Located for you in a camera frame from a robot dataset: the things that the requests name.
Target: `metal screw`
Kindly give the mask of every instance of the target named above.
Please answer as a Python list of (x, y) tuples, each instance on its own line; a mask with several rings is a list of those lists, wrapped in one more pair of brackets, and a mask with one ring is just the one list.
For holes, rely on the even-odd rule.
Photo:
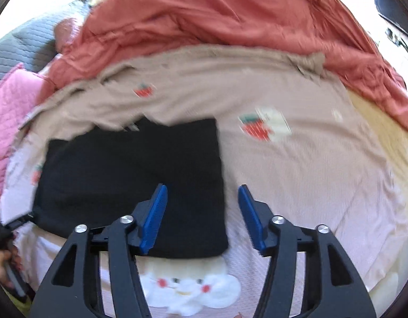
[(75, 230), (76, 233), (83, 233), (87, 229), (88, 229), (88, 226), (86, 226), (86, 225), (77, 225), (74, 230)]
[(285, 218), (280, 215), (275, 215), (272, 218), (272, 222), (275, 223), (276, 225), (283, 225), (285, 223)]
[(133, 216), (125, 215), (120, 218), (121, 223), (131, 223), (133, 221)]
[(325, 235), (326, 233), (329, 233), (329, 232), (330, 232), (330, 228), (327, 227), (326, 225), (319, 225), (319, 226), (317, 226), (317, 230), (318, 230), (320, 233), (323, 233), (324, 235)]

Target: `pillow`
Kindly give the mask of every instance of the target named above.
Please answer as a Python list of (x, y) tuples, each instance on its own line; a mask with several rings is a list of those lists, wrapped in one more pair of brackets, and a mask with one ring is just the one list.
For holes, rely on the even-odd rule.
[(39, 72), (57, 54), (54, 27), (64, 18), (89, 13), (91, 0), (75, 0), (57, 10), (29, 20), (0, 39), (0, 80), (17, 63)]
[(11, 144), (25, 115), (33, 109), (42, 85), (53, 89), (46, 77), (19, 63), (0, 81), (0, 196), (11, 154)]
[(55, 49), (59, 54), (64, 54), (65, 49), (79, 34), (84, 18), (77, 14), (61, 20), (54, 28)]

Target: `cartoon character print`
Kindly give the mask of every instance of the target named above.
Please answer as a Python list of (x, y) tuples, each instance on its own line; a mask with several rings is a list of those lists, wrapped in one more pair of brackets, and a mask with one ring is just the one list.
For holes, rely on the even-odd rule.
[(238, 279), (227, 274), (222, 257), (208, 259), (161, 259), (143, 257), (140, 275), (147, 303), (167, 307), (168, 314), (191, 316), (204, 306), (225, 308), (239, 297)]
[(292, 134), (283, 114), (275, 109), (258, 108), (239, 120), (244, 133), (261, 141), (275, 142)]

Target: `white cloud print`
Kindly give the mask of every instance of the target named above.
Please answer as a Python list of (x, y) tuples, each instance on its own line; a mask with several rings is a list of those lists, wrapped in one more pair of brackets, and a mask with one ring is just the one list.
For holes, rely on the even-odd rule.
[(167, 313), (191, 316), (204, 306), (225, 308), (241, 293), (238, 279), (228, 275), (222, 257), (163, 259), (137, 257), (148, 306), (167, 307)]

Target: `blue gripper pad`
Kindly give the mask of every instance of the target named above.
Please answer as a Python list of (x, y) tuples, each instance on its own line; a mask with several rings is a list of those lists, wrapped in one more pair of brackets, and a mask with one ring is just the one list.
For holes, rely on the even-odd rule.
[(277, 245), (277, 236), (269, 230), (273, 213), (268, 205), (254, 200), (246, 185), (238, 189), (238, 203), (253, 246), (264, 256), (267, 248)]
[(248, 187), (241, 185), (238, 189), (238, 203), (242, 217), (244, 218), (254, 248), (259, 252), (264, 252), (266, 245), (264, 244), (263, 225), (255, 211), (254, 202)]
[(149, 203), (149, 213), (141, 226), (141, 243), (139, 245), (139, 248), (144, 255), (146, 255), (154, 246), (157, 238), (161, 220), (163, 219), (167, 205), (167, 187), (159, 184), (152, 195), (152, 198), (149, 200)]

